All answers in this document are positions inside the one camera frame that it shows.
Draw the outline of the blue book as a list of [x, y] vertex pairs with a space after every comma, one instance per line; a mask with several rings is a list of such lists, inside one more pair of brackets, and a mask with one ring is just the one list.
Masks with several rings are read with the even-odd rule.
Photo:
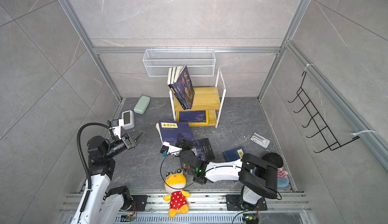
[[223, 156], [226, 162], [236, 161], [242, 159], [244, 156], [245, 150], [242, 146], [236, 147], [230, 150], [223, 151]]

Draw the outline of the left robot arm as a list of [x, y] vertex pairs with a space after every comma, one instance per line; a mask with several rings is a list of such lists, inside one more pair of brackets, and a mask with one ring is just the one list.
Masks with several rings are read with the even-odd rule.
[[[146, 195], [131, 196], [127, 186], [108, 189], [112, 180], [114, 157], [125, 150], [136, 147], [136, 139], [128, 134], [121, 134], [123, 120], [108, 121], [107, 124], [87, 123], [83, 125], [76, 137], [78, 153], [86, 173], [86, 188], [82, 199], [71, 219], [73, 224], [112, 224], [120, 211], [126, 211], [127, 218], [136, 218], [139, 211], [144, 211], [147, 204]], [[100, 126], [109, 130], [111, 140], [103, 136], [89, 139], [88, 158], [84, 157], [81, 146], [81, 133], [89, 126]]]

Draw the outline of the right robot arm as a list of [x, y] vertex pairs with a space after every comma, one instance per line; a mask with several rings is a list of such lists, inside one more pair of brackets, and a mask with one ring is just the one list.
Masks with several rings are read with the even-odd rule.
[[176, 147], [181, 167], [193, 182], [201, 185], [207, 182], [235, 181], [243, 184], [238, 208], [252, 208], [265, 199], [281, 199], [277, 191], [277, 166], [244, 153], [242, 157], [229, 162], [214, 162], [215, 156], [207, 138], [189, 140], [178, 134]]

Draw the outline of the white digital clock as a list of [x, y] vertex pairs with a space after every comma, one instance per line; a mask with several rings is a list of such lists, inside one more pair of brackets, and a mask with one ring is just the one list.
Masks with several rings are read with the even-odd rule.
[[134, 113], [132, 110], [127, 110], [122, 113], [123, 126], [124, 130], [130, 130], [135, 127], [134, 122]]

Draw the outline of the yellow frog plush toy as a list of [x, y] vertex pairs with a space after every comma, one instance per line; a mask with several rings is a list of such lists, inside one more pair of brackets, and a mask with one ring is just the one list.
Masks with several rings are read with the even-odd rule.
[[181, 168], [177, 171], [168, 172], [166, 175], [165, 190], [168, 195], [164, 197], [164, 200], [169, 201], [168, 216], [170, 218], [174, 218], [179, 213], [187, 214], [189, 211], [187, 198], [190, 197], [190, 193], [184, 190], [186, 183]]

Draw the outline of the mint green case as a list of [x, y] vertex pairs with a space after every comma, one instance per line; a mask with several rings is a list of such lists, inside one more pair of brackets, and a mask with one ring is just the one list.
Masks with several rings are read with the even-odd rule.
[[145, 95], [142, 95], [137, 104], [135, 105], [133, 111], [137, 114], [143, 115], [151, 101], [151, 98]]

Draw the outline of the black upright book on shelf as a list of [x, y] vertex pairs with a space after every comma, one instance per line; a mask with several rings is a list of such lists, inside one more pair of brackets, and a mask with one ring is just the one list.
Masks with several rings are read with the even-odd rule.
[[180, 103], [181, 107], [184, 109], [185, 105], [182, 103], [180, 95], [177, 92], [176, 87], [175, 87], [174, 82], [173, 82], [174, 81], [174, 77], [175, 77], [175, 71], [176, 71], [176, 67], [170, 67], [169, 68], [167, 85], [170, 87], [170, 90], [172, 91], [173, 95], [177, 98], [177, 100]]

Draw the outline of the white wooden two-tier shelf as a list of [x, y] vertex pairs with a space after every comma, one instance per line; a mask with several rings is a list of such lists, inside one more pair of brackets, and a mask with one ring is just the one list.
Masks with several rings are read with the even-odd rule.
[[209, 118], [207, 126], [217, 128], [226, 95], [226, 86], [221, 68], [217, 71], [215, 87], [195, 87], [194, 90], [194, 103], [189, 110], [184, 110], [173, 93], [169, 91], [173, 119], [177, 122], [177, 115], [183, 111], [207, 110], [207, 116]]

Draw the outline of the white metal phone stand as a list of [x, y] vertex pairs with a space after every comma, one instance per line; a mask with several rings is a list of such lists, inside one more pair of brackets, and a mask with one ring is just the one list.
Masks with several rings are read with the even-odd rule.
[[267, 148], [270, 144], [270, 141], [262, 136], [260, 136], [259, 134], [257, 133], [254, 133], [251, 137], [251, 140], [253, 142], [255, 142], [256, 144], [258, 144], [259, 146], [263, 147], [263, 148]]

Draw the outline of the black-haired doll plush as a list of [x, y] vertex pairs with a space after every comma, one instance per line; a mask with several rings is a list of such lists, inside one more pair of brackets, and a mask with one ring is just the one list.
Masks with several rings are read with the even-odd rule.
[[274, 152], [267, 153], [261, 157], [263, 160], [277, 167], [277, 186], [278, 188], [286, 188], [290, 184], [289, 172], [284, 169], [284, 160]]

